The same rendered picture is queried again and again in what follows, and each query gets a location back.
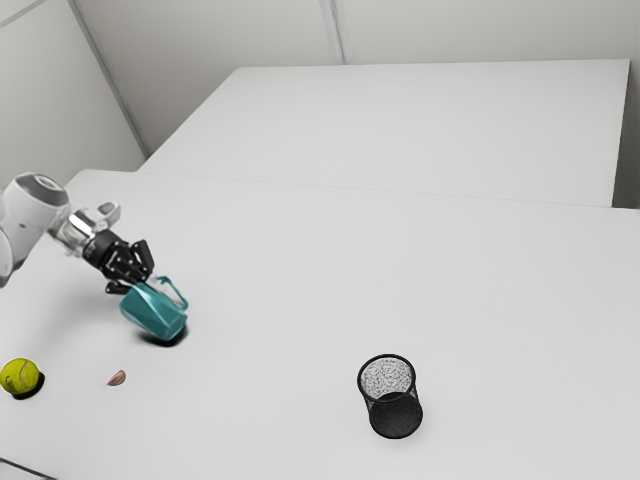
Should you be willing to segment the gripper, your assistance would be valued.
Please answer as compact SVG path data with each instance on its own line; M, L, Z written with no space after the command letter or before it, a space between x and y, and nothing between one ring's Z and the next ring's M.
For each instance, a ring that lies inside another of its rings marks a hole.
M134 281L146 281L153 273L154 259L144 239L130 246L114 232L101 231L86 245L82 258L108 280L105 287L107 294L127 294L133 286L133 279L126 276L131 254Z

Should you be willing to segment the teal faceted mug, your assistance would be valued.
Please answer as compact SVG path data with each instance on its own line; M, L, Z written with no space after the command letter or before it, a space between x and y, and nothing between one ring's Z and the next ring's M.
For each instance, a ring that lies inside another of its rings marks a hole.
M188 300L168 276L135 284L119 302L126 319L164 343L174 342L184 332L188 308Z

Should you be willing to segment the yellow tennis ball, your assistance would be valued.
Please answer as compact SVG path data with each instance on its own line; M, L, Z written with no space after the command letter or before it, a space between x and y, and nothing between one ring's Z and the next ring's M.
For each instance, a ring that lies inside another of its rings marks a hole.
M29 359L15 358L0 369L0 386L12 395L26 394L38 384L40 371Z

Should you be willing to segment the black mesh pen holder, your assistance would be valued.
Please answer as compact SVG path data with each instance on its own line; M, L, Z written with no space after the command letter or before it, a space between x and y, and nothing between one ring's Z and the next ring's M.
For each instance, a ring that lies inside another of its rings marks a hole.
M414 434L423 420L416 371L406 358L377 355L360 368L356 384L365 402L369 423L379 436L399 440Z

